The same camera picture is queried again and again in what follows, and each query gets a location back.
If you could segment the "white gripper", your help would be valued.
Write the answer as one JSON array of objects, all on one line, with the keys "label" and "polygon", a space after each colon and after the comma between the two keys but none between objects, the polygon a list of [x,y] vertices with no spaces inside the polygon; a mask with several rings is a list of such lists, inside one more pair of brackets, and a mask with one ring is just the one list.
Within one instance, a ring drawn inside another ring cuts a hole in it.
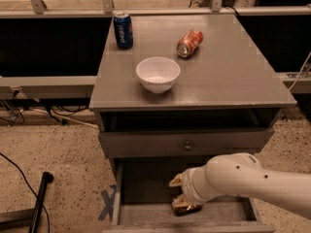
[{"label": "white gripper", "polygon": [[182,186],[183,194],[173,199],[174,209],[188,209],[203,205],[215,198],[215,190],[207,182],[203,167],[189,168],[169,182],[170,187]]}]

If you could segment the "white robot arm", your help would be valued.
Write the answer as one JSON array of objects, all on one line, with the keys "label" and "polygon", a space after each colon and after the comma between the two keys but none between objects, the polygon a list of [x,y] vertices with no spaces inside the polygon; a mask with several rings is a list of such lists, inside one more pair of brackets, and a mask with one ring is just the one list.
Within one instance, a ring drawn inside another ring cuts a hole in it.
[{"label": "white robot arm", "polygon": [[259,199],[311,218],[311,176],[264,169],[246,152],[214,156],[205,165],[178,174],[169,185],[182,189],[172,202],[180,211],[230,195]]}]

